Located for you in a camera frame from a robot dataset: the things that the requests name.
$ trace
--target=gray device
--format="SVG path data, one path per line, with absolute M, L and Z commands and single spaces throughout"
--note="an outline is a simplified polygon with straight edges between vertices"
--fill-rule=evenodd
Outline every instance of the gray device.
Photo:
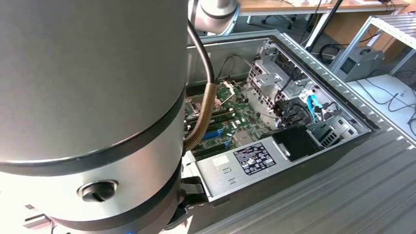
M 345 50 L 340 50 L 331 64 L 336 64 L 336 60 L 340 58 L 344 51 Z M 344 82 L 364 79 L 383 60 L 383 51 L 376 51 L 369 46 L 357 47 L 349 53 L 349 57 L 340 67 L 336 76 Z

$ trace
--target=aluminum profile table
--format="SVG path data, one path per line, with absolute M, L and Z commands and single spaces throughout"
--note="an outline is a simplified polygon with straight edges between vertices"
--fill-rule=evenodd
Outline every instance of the aluminum profile table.
M 388 33 L 393 38 L 400 40 L 404 44 L 412 47 L 412 51 L 399 62 L 396 67 L 392 69 L 391 74 L 393 74 L 401 65 L 407 62 L 407 60 L 412 57 L 416 52 L 416 16 L 412 13 L 407 13 L 403 15 L 389 15 L 389 16 L 371 16 L 365 21 L 361 29 L 359 30 L 357 35 L 352 39 L 349 46 L 345 49 L 345 52 L 340 55 L 340 58 L 335 61 L 332 65 L 331 71 L 336 74 L 340 67 L 343 66 L 349 53 L 356 48 L 365 32 L 368 31 L 371 26 L 376 26 L 380 30 Z M 371 40 L 368 45 L 371 46 L 377 37 Z

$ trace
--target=black cable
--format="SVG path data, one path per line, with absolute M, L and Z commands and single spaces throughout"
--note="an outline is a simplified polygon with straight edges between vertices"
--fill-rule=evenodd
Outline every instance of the black cable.
M 221 68 L 220 68 L 219 75 L 215 77 L 215 80 L 217 80 L 217 79 L 221 77 L 223 69 L 224 69 L 225 63 L 227 63 L 227 61 L 228 61 L 233 56 L 235 56 L 235 55 L 229 55 L 229 56 L 225 58 L 225 60 L 224 60 L 224 62 L 223 62 L 223 65 L 221 65 Z
M 392 100 L 389 101 L 389 105 L 388 105 L 388 110 L 389 110 L 389 112 L 400 111 L 401 109 L 416 105 L 416 103 L 413 103 L 413 104 L 411 104 L 411 105 L 405 105 L 405 106 L 397 108 L 396 110 L 392 110 L 392 109 L 391 109 L 391 103 L 392 103 Z
M 389 0 L 391 4 L 393 5 L 393 11 L 396 11 L 396 4 L 393 3 L 392 0 Z
M 416 74 L 416 67 L 413 69 L 411 69 L 411 70 L 397 71 L 392 76 L 396 77 L 397 79 L 408 79 L 407 85 L 413 90 L 412 76 L 415 74 Z
M 53 234 L 53 229 L 56 228 L 57 225 L 55 225 L 55 221 L 51 220 L 51 234 Z
M 336 106 L 336 110 L 339 110 L 339 104 L 337 104 L 335 101 L 332 101 L 332 102 L 328 104 L 327 108 L 328 108 L 329 106 L 332 106 L 333 104 L 335 104 L 335 106 Z
M 233 58 L 233 57 L 237 57 L 239 59 L 241 59 L 241 60 L 247 63 L 247 65 L 249 65 L 248 61 L 247 61 L 240 55 L 236 55 L 236 54 L 229 55 L 229 56 L 225 58 L 224 62 L 223 62 L 219 75 L 215 77 L 215 81 L 217 81 L 219 78 L 221 77 L 221 75 L 223 75 L 223 70 L 224 70 L 224 66 L 225 66 L 225 64 L 227 64 L 227 61 L 228 61 L 231 58 Z
M 416 136 L 416 133 L 415 133 L 413 128 L 412 128 L 412 122 L 416 122 L 415 116 L 416 116 L 416 109 L 415 109 L 415 113 L 413 113 L 413 115 L 412 115 L 412 117 L 411 117 L 411 119 L 408 121 L 408 125 L 409 125 L 409 128 L 411 128 L 411 131 L 412 131 L 413 135 Z
M 339 48 L 339 45 L 337 44 L 325 44 L 320 50 L 319 50 L 319 53 L 317 53 L 317 59 L 325 63 L 325 64 L 331 64 L 332 62 L 332 59 L 327 59 L 324 58 L 324 51 L 328 49 L 328 48 L 332 48 L 335 51 L 336 51 L 336 54 L 339 53 L 340 51 L 340 48 Z
M 389 6 L 387 5 L 387 3 L 385 2 L 380 2 L 384 6 L 385 6 L 385 11 L 384 11 L 384 13 L 383 13 L 383 15 L 385 15 L 385 13 L 389 11 Z
M 276 98 L 277 98 L 279 94 L 281 94 L 281 92 L 285 90 L 288 84 L 289 84 L 291 81 L 293 80 L 293 75 L 295 75 L 295 67 L 292 68 L 292 72 L 291 72 L 291 75 L 289 75 L 289 77 L 288 77 L 288 80 L 287 80 L 284 86 L 283 86 L 281 89 L 276 92 L 276 95 L 275 95 L 275 104 L 273 104 L 273 105 L 276 105 L 276 101 L 277 101 Z
M 371 99 L 372 99 L 377 104 L 384 105 L 384 104 L 389 103 L 389 102 L 395 99 L 395 97 L 392 97 L 387 102 L 379 102 L 379 101 L 375 99 L 375 97 L 369 94 L 368 90 L 364 88 L 364 86 L 361 85 L 361 83 L 360 83 L 357 80 L 356 80 L 356 82 L 359 83 L 359 85 L 360 85 L 361 88 L 364 89 L 365 93 L 369 95 Z
M 209 60 L 209 56 L 208 56 L 207 50 L 204 48 L 201 39 L 196 34 L 195 28 L 193 28 L 189 20 L 188 20 L 188 34 L 189 34 L 189 37 L 191 37 L 192 42 L 195 44 L 195 47 L 197 49 L 197 52 L 200 54 L 203 64 L 205 67 L 207 83 L 215 83 L 215 75 L 213 75 L 213 69 L 212 69 L 212 63 Z
M 308 28 L 309 28 L 309 26 L 311 26 L 311 23 L 312 23 L 313 17 L 315 17 L 315 16 L 317 17 L 316 13 L 317 13 L 317 10 L 319 10 L 319 7 L 320 7 L 320 3 L 321 3 L 321 0 L 319 0 L 319 4 L 317 4 L 317 7 L 316 7 L 316 10 L 315 10 L 313 16 L 312 16 L 312 18 L 311 18 L 311 20 L 309 20 L 309 22 L 308 22 L 308 24 L 307 24 L 307 28 L 305 28 L 305 30 L 304 30 L 304 33 L 301 34 L 301 37 L 300 37 L 300 41 L 299 41 L 299 43 L 301 43 L 301 42 L 303 42 L 304 35 L 305 35 L 305 33 L 307 33 L 307 31 L 308 31 Z
M 308 115 L 308 117 L 309 117 L 309 120 L 311 120 L 311 121 L 313 120 L 313 116 L 312 116 L 311 111 L 309 111 L 303 105 L 300 105 L 299 103 L 295 102 L 295 103 L 291 103 L 289 106 L 287 107 L 287 111 L 285 111 L 285 113 L 281 115 L 281 122 L 284 122 L 285 117 L 287 117 L 287 114 L 289 113 L 291 107 L 292 107 L 292 106 L 297 106 L 304 112 L 307 112 L 307 115 Z
M 399 95 L 399 93 L 396 93 L 395 95 L 392 95 L 389 91 L 387 91 L 384 88 L 381 88 L 380 86 L 377 86 L 376 84 L 373 84 L 373 83 L 368 80 L 368 77 L 369 77 L 371 74 L 372 74 L 373 72 L 376 72 L 376 71 L 379 71 L 379 70 L 375 70 L 375 71 L 372 71 L 372 72 L 368 74 L 365 80 L 368 81 L 368 83 L 371 83 L 371 84 L 372 84 L 375 87 L 377 87 L 379 89 L 384 90 L 384 91 L 392 96 L 392 98 L 391 98 L 389 101 L 387 101 L 387 102 L 384 102 L 384 103 L 377 102 L 377 100 L 376 100 L 376 99 L 373 98 L 373 96 L 369 94 L 369 92 L 368 92 L 367 89 L 363 87 L 363 85 L 360 84 L 359 81 L 357 81 L 357 83 L 359 83 L 359 85 L 361 86 L 361 88 L 364 89 L 364 91 L 368 93 L 368 95 L 371 96 L 372 100 L 373 100 L 377 104 L 387 104 L 387 103 L 389 103 L 389 105 L 388 105 L 388 110 L 389 110 L 391 112 L 399 111 L 399 110 L 401 110 L 401 109 L 404 109 L 404 108 L 407 108 L 407 107 L 412 107 L 412 106 L 413 106 L 415 113 L 413 113 L 413 115 L 412 115 L 412 117 L 411 117 L 411 119 L 409 119 L 409 121 L 408 121 L 408 125 L 409 125 L 409 129 L 411 129 L 413 135 L 416 136 L 416 133 L 415 133 L 415 131 L 413 131 L 413 129 L 412 129 L 412 122 L 416 121 L 416 118 L 415 118 L 415 116 L 416 116 L 416 103 L 412 103 L 412 104 L 408 105 L 404 101 L 401 101 L 401 100 L 396 97 L 396 96 Z M 403 107 L 400 107 L 400 108 L 392 110 L 392 109 L 391 109 L 391 103 L 392 103 L 392 101 L 393 101 L 395 99 L 399 100 L 405 106 L 403 106 Z

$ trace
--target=power supply label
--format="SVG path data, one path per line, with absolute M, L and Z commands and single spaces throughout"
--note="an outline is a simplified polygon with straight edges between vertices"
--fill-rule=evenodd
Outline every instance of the power supply label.
M 276 162 L 261 143 L 235 151 L 233 155 L 240 162 L 245 174 L 249 176 L 276 165 Z

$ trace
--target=wooden desk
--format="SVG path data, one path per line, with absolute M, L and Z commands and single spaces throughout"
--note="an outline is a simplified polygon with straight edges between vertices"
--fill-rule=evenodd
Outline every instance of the wooden desk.
M 280 0 L 239 0 L 240 3 L 240 16 L 248 16 L 247 23 L 252 23 L 252 17 L 251 16 L 268 16 L 268 15 L 297 15 L 297 14 L 313 14 L 316 11 L 316 5 L 312 5 L 309 3 L 304 3 L 301 6 L 295 7 L 285 1 Z M 396 10 L 392 11 L 392 14 L 396 15 L 399 14 L 404 7 L 407 7 L 409 4 L 403 1 L 403 0 L 393 0 Z M 329 12 L 336 4 L 336 0 L 332 0 L 331 3 L 323 4 L 319 7 L 317 13 L 321 13 L 320 20 L 317 22 L 316 28 L 312 31 L 311 38 L 307 43 L 307 47 L 311 45 L 317 32 L 324 24 L 325 19 L 328 18 Z M 383 4 L 380 5 L 360 5 L 356 1 L 353 0 L 344 0 L 339 9 L 337 13 L 343 12 L 375 12 L 380 11 L 384 13 L 385 11 L 385 6 Z M 348 36 L 356 35 L 364 21 L 361 22 L 360 20 L 355 20 L 351 23 L 348 23 L 349 26 L 357 25 L 357 30 L 355 33 L 351 34 L 351 31 L 348 32 Z
M 255 16 L 253 13 L 261 13 L 263 15 L 269 15 L 271 12 L 276 11 L 308 11 L 311 13 L 315 12 L 317 5 L 303 3 L 301 6 L 295 7 L 285 1 L 280 0 L 239 0 L 240 3 L 240 14 L 243 16 Z M 409 5 L 403 0 L 393 0 L 393 3 L 396 4 L 396 8 L 404 7 Z M 336 0 L 332 0 L 328 4 L 321 4 L 319 7 L 319 13 L 327 13 L 328 10 L 333 8 L 336 4 Z M 385 9 L 385 6 L 383 4 L 380 5 L 360 5 L 353 0 L 344 0 L 337 12 L 352 12 L 353 11 L 371 11 L 372 10 L 381 10 Z

